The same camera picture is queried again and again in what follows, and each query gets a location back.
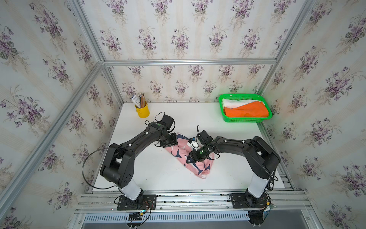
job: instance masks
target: wallpaper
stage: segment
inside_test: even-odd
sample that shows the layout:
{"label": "wallpaper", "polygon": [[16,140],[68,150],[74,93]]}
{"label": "wallpaper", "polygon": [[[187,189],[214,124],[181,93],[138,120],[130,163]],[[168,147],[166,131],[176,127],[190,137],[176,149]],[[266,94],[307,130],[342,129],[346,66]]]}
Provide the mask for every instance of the wallpaper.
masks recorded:
{"label": "wallpaper", "polygon": [[[108,147],[118,113],[116,99],[106,80],[98,76],[0,228],[67,228],[77,196],[91,191],[83,180],[82,164],[93,151]],[[102,156],[102,151],[94,153],[84,166],[89,183],[98,173]]]}
{"label": "wallpaper", "polygon": [[365,9],[317,1],[264,93],[267,131],[324,228],[366,224]]}
{"label": "wallpaper", "polygon": [[223,93],[256,93],[269,66],[122,66],[111,70],[128,103],[140,92],[147,102],[217,102]]}
{"label": "wallpaper", "polygon": [[0,192],[96,63],[67,1],[0,1]]}
{"label": "wallpaper", "polygon": [[304,0],[80,0],[106,59],[275,57]]}

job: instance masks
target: yellow cup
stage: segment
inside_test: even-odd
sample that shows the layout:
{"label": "yellow cup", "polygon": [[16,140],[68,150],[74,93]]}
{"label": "yellow cup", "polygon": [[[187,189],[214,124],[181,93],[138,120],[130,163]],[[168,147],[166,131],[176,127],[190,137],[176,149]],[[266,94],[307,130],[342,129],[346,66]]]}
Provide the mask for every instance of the yellow cup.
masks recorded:
{"label": "yellow cup", "polygon": [[149,108],[147,107],[147,102],[145,102],[145,106],[143,108],[138,108],[136,105],[136,112],[140,118],[147,118],[150,115]]}

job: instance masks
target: plastic basket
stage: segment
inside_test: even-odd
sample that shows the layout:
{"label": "plastic basket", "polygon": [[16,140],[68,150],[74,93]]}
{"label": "plastic basket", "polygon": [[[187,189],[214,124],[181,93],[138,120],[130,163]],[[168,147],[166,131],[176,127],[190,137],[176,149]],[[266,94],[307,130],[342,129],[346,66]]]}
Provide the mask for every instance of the plastic basket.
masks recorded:
{"label": "plastic basket", "polygon": [[[254,100],[263,101],[264,105],[266,106],[266,108],[269,112],[269,115],[266,118],[260,118],[260,117],[258,117],[258,118],[255,118],[255,117],[230,118],[230,117],[227,117],[224,114],[223,99],[230,99],[230,100],[254,99]],[[271,112],[266,100],[262,96],[257,95],[257,94],[222,94],[219,96],[219,103],[220,103],[221,113],[223,114],[223,119],[225,122],[262,122],[263,120],[272,118],[272,112]]]}

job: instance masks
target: folded towel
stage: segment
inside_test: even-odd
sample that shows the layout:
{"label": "folded towel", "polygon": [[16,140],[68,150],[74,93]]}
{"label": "folded towel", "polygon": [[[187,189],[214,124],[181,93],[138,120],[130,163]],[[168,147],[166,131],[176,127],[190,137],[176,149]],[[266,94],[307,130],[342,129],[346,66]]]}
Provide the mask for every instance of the folded towel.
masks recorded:
{"label": "folded towel", "polygon": [[257,101],[263,103],[262,101],[254,100],[254,99],[246,99],[246,100],[223,99],[223,106],[227,107],[227,108],[237,108],[237,107],[241,107],[243,105],[247,105],[249,103],[253,103],[253,102],[257,102]]}
{"label": "folded towel", "polygon": [[263,117],[266,118],[269,115],[267,108],[263,103],[255,101],[247,105],[243,105],[236,108],[224,107],[225,115],[231,118],[238,117]]}

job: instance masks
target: tabletop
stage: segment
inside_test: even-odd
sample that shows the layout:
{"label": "tabletop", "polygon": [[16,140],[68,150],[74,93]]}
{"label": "tabletop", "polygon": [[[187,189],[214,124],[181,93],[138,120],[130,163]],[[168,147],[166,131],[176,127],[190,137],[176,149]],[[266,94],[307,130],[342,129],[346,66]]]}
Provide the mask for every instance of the tabletop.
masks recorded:
{"label": "tabletop", "polygon": [[[154,121],[155,116],[164,111],[175,120],[173,132],[191,138],[205,130],[213,138],[222,136],[229,139],[252,139],[262,135],[256,123],[224,122],[219,103],[149,103],[150,115],[140,118],[133,103],[124,103],[117,120],[110,144],[126,142],[145,128],[145,120]],[[206,179],[194,175],[173,155],[161,147],[149,145],[135,159],[133,179],[143,190],[219,190],[248,188],[253,171],[243,156],[221,153],[212,165]],[[281,178],[275,181],[274,188],[284,188]],[[96,187],[104,188],[111,183],[98,174]],[[115,191],[116,187],[103,190]]]}

